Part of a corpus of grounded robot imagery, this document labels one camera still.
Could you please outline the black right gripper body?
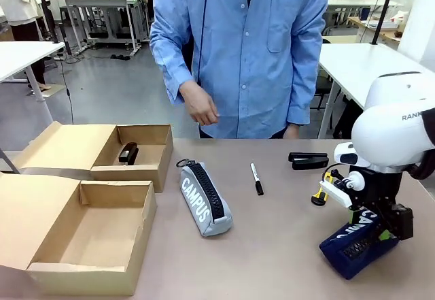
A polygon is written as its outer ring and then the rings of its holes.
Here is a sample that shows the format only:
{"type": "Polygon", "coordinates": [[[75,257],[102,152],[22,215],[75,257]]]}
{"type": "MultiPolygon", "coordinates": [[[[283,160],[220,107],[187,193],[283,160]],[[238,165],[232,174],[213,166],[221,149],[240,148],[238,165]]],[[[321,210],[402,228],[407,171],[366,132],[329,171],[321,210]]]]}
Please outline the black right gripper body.
{"type": "Polygon", "coordinates": [[[393,206],[396,204],[396,195],[400,189],[402,173],[379,173],[369,169],[350,169],[349,177],[359,173],[364,179],[364,188],[357,191],[353,187],[350,198],[351,210],[366,209],[374,212],[386,226],[393,226],[395,218],[393,206]]]}

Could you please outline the person's right hand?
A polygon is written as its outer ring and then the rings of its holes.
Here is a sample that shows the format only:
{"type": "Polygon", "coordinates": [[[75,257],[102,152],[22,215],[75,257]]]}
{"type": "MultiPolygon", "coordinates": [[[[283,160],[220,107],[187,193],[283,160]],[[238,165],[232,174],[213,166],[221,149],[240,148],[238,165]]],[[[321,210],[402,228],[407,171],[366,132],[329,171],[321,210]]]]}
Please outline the person's right hand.
{"type": "Polygon", "coordinates": [[[209,126],[218,122],[219,114],[215,103],[205,90],[194,80],[188,80],[179,87],[185,107],[194,122],[209,126]]]}

